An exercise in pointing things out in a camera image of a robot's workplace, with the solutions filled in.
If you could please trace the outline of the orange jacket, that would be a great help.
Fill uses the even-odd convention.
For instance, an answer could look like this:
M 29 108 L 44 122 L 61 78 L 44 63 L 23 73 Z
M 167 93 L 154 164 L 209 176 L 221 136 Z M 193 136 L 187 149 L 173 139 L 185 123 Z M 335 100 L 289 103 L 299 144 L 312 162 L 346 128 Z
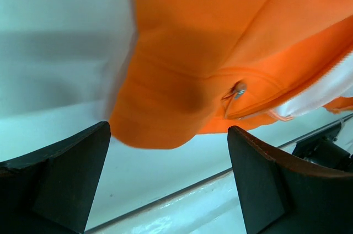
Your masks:
M 137 148 L 352 109 L 352 0 L 133 0 L 137 41 L 110 118 Z

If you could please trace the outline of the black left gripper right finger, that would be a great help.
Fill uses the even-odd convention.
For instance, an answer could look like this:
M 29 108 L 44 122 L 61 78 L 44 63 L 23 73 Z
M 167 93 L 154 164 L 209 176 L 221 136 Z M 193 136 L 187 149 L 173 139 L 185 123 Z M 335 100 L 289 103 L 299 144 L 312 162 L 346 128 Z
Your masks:
M 352 172 L 307 162 L 237 126 L 227 140 L 247 233 L 352 232 Z

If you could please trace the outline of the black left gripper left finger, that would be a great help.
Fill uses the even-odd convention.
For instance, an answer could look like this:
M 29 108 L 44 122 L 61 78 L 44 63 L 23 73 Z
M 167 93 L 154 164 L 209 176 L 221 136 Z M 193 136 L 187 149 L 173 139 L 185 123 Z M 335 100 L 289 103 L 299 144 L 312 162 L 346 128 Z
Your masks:
M 1 162 L 1 233 L 84 233 L 110 138 L 101 121 Z

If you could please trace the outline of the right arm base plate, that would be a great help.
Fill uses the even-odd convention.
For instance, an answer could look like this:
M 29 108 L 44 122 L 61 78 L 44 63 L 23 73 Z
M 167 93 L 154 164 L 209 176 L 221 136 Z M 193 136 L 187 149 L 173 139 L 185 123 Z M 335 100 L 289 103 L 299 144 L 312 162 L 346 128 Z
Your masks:
M 292 155 L 324 167 L 352 172 L 352 154 L 336 144 L 341 124 L 297 142 Z

